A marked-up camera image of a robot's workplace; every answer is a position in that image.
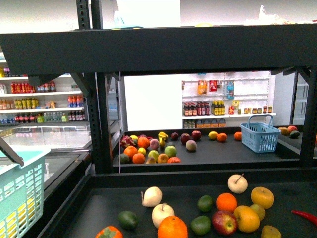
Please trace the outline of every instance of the white apple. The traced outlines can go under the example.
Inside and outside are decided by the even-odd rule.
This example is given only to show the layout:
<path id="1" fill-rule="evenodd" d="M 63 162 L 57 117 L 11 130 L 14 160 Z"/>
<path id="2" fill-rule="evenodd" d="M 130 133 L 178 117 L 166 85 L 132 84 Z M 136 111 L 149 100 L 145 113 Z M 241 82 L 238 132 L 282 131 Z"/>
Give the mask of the white apple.
<path id="1" fill-rule="evenodd" d="M 234 193 L 243 193 L 248 188 L 248 182 L 242 175 L 232 175 L 228 179 L 228 187 Z"/>
<path id="2" fill-rule="evenodd" d="M 166 203 L 157 205 L 152 211 L 152 221 L 154 226 L 159 228 L 160 223 L 169 216 L 175 216 L 174 209 L 171 206 Z"/>
<path id="3" fill-rule="evenodd" d="M 158 187 L 149 187 L 143 196 L 143 193 L 141 192 L 142 196 L 142 205 L 145 207 L 155 207 L 156 205 L 159 205 L 159 203 L 163 199 L 163 192 Z"/>

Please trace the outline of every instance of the metal rack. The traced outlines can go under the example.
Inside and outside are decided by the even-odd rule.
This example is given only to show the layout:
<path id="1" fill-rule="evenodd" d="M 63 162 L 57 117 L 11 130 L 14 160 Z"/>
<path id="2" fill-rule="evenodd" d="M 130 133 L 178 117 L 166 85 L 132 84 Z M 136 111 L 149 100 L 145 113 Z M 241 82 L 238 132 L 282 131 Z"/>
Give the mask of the metal rack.
<path id="1" fill-rule="evenodd" d="M 300 164 L 312 165 L 317 131 L 317 24 L 100 30 L 101 1 L 91 2 L 93 29 L 87 1 L 76 2 L 79 30 L 2 34 L 0 45 L 11 71 L 28 74 L 33 85 L 71 72 L 87 98 L 96 173 L 113 171 L 108 111 L 113 76 L 119 80 L 117 75 L 250 70 L 270 70 L 272 75 L 298 71 L 308 83 Z"/>

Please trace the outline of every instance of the red chili pepper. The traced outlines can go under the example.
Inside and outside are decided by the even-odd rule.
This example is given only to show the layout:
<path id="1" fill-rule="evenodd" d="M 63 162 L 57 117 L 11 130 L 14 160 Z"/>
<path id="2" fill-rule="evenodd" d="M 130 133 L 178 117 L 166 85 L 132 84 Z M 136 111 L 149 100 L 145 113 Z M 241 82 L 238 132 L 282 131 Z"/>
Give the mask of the red chili pepper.
<path id="1" fill-rule="evenodd" d="M 292 210 L 291 213 L 294 213 L 296 215 L 299 215 L 301 217 L 306 218 L 307 220 L 312 222 L 317 227 L 317 217 L 316 216 L 309 214 L 307 212 L 296 211 L 296 210 Z"/>

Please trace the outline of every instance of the basket handle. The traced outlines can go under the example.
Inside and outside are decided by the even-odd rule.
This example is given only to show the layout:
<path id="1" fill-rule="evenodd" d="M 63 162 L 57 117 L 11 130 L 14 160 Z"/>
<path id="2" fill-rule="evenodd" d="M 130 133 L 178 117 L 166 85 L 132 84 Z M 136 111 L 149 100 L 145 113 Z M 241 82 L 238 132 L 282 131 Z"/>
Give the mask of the basket handle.
<path id="1" fill-rule="evenodd" d="M 18 154 L 0 137 L 0 150 L 14 163 L 23 166 L 24 161 Z"/>
<path id="2" fill-rule="evenodd" d="M 249 124 L 250 124 L 250 120 L 251 120 L 251 118 L 252 117 L 262 117 L 262 116 L 270 116 L 271 117 L 271 120 L 269 121 L 269 123 L 268 123 L 268 127 L 273 127 L 273 116 L 271 115 L 271 114 L 261 114 L 261 115 L 252 115 L 252 116 L 250 116 L 249 117 L 249 119 L 248 119 L 248 122 L 247 122 L 247 128 L 249 128 Z"/>

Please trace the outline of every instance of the blue basket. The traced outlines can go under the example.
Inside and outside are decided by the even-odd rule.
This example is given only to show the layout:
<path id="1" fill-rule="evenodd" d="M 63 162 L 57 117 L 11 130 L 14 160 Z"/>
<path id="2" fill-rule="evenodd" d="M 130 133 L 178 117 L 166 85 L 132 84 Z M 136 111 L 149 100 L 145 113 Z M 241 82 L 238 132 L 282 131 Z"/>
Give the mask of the blue basket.
<path id="1" fill-rule="evenodd" d="M 24 166 L 0 167 L 0 238 L 21 238 L 43 214 L 44 155 L 50 149 L 15 152 Z"/>
<path id="2" fill-rule="evenodd" d="M 252 117 L 271 116 L 269 124 L 262 122 L 250 123 Z M 252 115 L 247 123 L 240 124 L 242 132 L 242 143 L 256 153 L 274 152 L 277 146 L 278 135 L 281 131 L 273 127 L 273 116 L 271 114 Z"/>

